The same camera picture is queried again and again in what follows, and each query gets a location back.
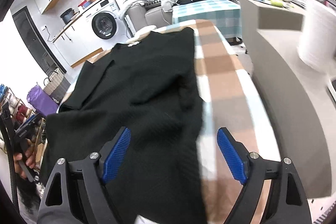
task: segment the sofa armrest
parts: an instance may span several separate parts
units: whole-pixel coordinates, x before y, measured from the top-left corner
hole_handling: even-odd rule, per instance
[[[146,12],[147,12],[146,9],[140,4],[137,4],[128,9],[127,15],[130,17],[133,23],[134,29],[136,31],[142,29],[143,27],[148,26],[147,20],[145,17]]]

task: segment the dark door frame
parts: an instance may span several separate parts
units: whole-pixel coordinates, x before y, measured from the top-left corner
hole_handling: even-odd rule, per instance
[[[26,12],[27,18],[29,20],[30,25],[32,26],[34,32],[37,35],[37,38],[40,40],[42,46],[44,47],[44,49],[46,50],[46,52],[50,55],[51,59],[55,62],[55,64],[59,67],[59,69],[62,71],[63,74],[66,74],[67,71],[66,69],[62,66],[62,64],[58,61],[58,59],[54,56],[53,52],[50,50],[50,48],[48,47],[48,45],[46,44],[46,42],[44,41],[43,37],[41,36],[40,32],[38,31],[33,19],[30,16],[28,7],[25,6],[22,9],[18,10],[15,14],[13,14],[12,16],[15,17],[17,14],[21,13],[22,11]]]

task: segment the purple bag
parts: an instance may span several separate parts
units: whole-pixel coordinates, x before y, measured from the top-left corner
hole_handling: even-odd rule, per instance
[[[39,85],[36,85],[28,92],[27,101],[44,116],[56,113],[58,109],[58,105]]]

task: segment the black door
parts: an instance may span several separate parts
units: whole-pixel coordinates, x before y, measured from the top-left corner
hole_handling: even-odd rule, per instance
[[[41,69],[47,75],[56,68],[60,68],[63,73],[66,73],[66,70],[55,58],[42,36],[37,31],[27,7],[24,7],[15,13],[13,19],[23,42]]]
[[[112,14],[101,12],[92,19],[92,29],[101,39],[111,39],[117,31],[117,23]]]

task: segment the washing machine door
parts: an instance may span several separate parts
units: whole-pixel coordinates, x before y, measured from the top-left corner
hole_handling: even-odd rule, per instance
[[[117,31],[114,14],[104,11],[96,14],[92,19],[92,29],[101,39],[111,39]]]

